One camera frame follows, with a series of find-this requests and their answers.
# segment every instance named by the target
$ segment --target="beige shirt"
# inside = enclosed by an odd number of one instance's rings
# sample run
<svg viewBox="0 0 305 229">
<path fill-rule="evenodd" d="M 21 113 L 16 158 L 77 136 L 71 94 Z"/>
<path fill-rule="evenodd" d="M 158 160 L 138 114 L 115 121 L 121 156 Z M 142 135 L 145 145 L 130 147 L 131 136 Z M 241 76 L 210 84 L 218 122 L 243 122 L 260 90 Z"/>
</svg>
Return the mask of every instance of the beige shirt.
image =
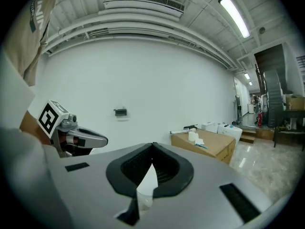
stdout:
<svg viewBox="0 0 305 229">
<path fill-rule="evenodd" d="M 30 0 L 16 18 L 4 42 L 11 64 L 28 84 L 35 85 L 39 56 L 47 45 L 48 25 L 56 0 Z"/>
</svg>

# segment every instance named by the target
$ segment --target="black rubber pad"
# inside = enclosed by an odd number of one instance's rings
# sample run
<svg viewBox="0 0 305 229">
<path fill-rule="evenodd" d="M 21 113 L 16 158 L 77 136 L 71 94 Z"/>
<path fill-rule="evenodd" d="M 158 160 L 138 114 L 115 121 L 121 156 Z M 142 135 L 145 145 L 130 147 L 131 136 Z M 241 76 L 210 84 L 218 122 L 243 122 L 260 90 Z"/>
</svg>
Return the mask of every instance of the black rubber pad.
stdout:
<svg viewBox="0 0 305 229">
<path fill-rule="evenodd" d="M 66 170 L 68 172 L 70 171 L 74 171 L 74 170 L 79 170 L 79 169 L 83 169 L 83 168 L 86 168 L 88 167 L 89 165 L 87 163 L 79 163 L 79 164 L 75 164 L 75 165 L 70 165 L 70 166 L 65 166 L 66 167 Z"/>
<path fill-rule="evenodd" d="M 232 183 L 219 187 L 236 212 L 242 218 L 244 223 L 253 220 L 260 215 L 260 212 L 254 205 L 241 193 L 241 191 Z"/>
</svg>

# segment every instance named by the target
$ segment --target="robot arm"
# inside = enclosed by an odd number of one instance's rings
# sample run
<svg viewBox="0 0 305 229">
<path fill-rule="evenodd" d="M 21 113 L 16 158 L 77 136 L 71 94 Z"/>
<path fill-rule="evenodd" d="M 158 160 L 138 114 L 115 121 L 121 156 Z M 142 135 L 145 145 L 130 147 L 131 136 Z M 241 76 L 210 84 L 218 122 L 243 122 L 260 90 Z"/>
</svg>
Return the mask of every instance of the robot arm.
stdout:
<svg viewBox="0 0 305 229">
<path fill-rule="evenodd" d="M 104 147 L 108 144 L 108 138 L 78 126 L 76 115 L 71 114 L 53 100 L 46 102 L 37 123 L 49 137 L 51 145 L 57 149 L 60 157 L 77 156 L 77 153 L 89 154 L 93 148 Z M 61 134 L 66 136 L 67 146 L 62 146 L 60 143 Z"/>
</svg>

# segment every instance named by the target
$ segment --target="tiled floor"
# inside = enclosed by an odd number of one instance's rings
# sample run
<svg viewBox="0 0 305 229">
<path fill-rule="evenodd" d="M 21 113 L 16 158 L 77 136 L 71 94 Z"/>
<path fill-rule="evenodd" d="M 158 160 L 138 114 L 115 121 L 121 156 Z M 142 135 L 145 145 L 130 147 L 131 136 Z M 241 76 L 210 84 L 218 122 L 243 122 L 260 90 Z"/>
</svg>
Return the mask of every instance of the tiled floor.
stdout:
<svg viewBox="0 0 305 229">
<path fill-rule="evenodd" d="M 253 144 L 239 142 L 230 166 L 259 187 L 274 203 L 293 192 L 305 169 L 301 146 L 277 144 L 256 138 Z"/>
</svg>

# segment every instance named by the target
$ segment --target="ceiling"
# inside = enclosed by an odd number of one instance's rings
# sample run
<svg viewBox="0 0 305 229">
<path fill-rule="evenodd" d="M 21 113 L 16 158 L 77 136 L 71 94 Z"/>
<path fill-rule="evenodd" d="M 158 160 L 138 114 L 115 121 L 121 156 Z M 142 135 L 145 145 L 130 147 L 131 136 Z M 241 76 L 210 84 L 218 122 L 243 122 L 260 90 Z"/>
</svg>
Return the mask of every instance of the ceiling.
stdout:
<svg viewBox="0 0 305 229">
<path fill-rule="evenodd" d="M 168 1 L 184 5 L 184 11 L 179 10 L 181 16 L 176 20 L 170 15 L 168 20 L 154 19 L 154 15 L 133 14 L 132 11 L 112 14 L 114 10 L 105 9 L 104 0 L 57 0 L 51 15 L 46 53 L 52 56 L 83 42 L 107 39 L 109 35 L 159 38 L 206 54 L 235 74 L 248 72 L 253 83 L 249 90 L 254 91 L 259 85 L 251 53 L 297 33 L 277 0 L 232 0 L 250 32 L 250 37 L 245 39 L 218 0 Z M 126 8 L 127 5 L 122 2 L 120 6 Z"/>
</svg>

